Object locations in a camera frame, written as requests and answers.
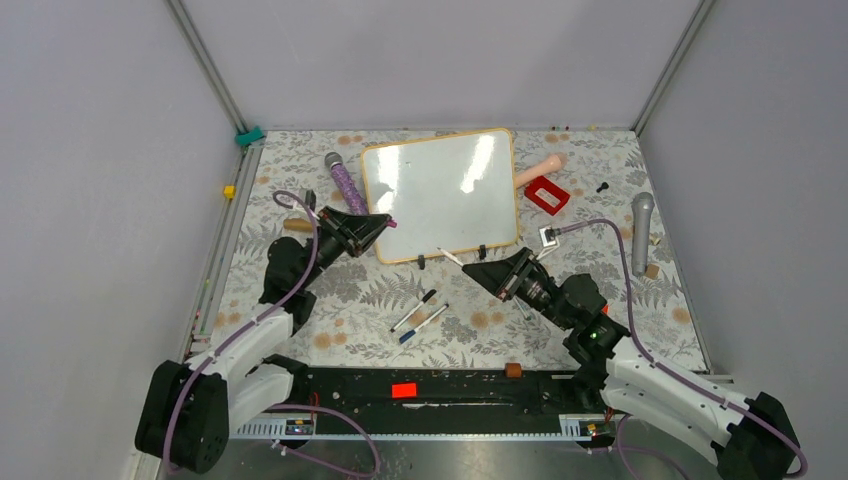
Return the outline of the yellow framed whiteboard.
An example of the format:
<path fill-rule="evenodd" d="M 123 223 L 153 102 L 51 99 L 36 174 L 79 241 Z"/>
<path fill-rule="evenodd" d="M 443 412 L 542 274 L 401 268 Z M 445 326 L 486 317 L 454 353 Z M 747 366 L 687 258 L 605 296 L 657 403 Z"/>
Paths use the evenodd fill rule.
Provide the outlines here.
<path fill-rule="evenodd" d="M 370 213 L 395 227 L 375 244 L 383 264 L 509 246 L 519 237 L 513 136 L 504 128 L 394 142 L 360 156 Z"/>

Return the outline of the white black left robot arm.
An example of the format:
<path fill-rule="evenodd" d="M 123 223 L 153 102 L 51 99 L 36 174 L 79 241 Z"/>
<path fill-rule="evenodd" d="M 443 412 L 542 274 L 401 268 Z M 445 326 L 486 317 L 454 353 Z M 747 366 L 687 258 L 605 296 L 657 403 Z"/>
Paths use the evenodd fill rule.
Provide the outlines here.
<path fill-rule="evenodd" d="M 293 367 L 266 359 L 309 319 L 317 298 L 308 287 L 340 256 L 363 255 L 390 226 L 388 214 L 356 215 L 331 207 L 312 217 L 312 238 L 273 241 L 263 293 L 252 317 L 224 340 L 183 363 L 153 372 L 134 437 L 137 450 L 202 474 L 222 456 L 231 433 L 280 404 L 296 411 L 310 385 Z"/>

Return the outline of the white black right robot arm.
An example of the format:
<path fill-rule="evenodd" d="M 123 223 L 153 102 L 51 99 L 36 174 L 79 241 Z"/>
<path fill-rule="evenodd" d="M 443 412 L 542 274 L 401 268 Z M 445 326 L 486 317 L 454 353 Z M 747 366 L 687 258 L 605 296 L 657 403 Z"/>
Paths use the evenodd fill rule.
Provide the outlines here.
<path fill-rule="evenodd" d="M 786 479 L 806 465 L 782 403 L 707 380 L 646 348 L 604 311 L 588 274 L 557 282 L 527 248 L 462 271 L 501 301 L 518 298 L 567 336 L 579 368 L 573 396 L 583 410 L 605 405 L 660 429 L 698 452 L 723 479 Z"/>

